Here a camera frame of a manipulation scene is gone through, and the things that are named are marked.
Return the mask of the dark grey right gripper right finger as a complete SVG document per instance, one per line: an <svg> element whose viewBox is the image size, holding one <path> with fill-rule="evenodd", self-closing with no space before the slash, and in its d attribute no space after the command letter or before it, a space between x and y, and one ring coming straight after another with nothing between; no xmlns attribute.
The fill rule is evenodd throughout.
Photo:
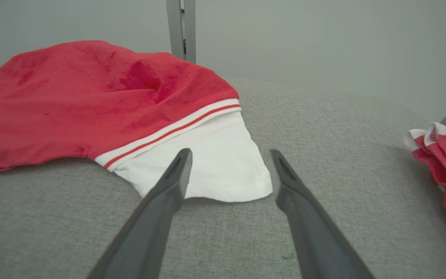
<svg viewBox="0 0 446 279"><path fill-rule="evenodd" d="M279 150L267 167L274 199L290 225L303 279L374 279L361 257Z"/></svg>

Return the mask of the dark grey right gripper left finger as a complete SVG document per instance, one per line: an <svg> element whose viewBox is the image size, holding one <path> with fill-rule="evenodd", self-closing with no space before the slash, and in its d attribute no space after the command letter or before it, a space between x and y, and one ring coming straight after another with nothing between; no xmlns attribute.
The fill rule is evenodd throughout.
<svg viewBox="0 0 446 279"><path fill-rule="evenodd" d="M191 150L180 150L87 279L158 279L172 218L184 203L191 166Z"/></svg>

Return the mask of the red shirt with white sleeves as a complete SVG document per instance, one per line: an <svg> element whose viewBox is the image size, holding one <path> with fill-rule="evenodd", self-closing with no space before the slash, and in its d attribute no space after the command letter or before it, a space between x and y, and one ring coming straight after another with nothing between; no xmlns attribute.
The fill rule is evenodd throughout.
<svg viewBox="0 0 446 279"><path fill-rule="evenodd" d="M104 41L21 53L0 67L0 171L89 158L145 197L189 148L185 198L254 201L271 179L241 111L223 78L170 53Z"/></svg>

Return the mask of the grey metal partition post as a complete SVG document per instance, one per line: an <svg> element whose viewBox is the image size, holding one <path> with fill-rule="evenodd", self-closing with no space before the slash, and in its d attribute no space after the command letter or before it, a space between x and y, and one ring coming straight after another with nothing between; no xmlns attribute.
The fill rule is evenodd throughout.
<svg viewBox="0 0 446 279"><path fill-rule="evenodd" d="M172 55L185 60L181 0L166 0L166 10Z"/></svg>
<svg viewBox="0 0 446 279"><path fill-rule="evenodd" d="M196 64L196 0L184 0L187 61Z"/></svg>

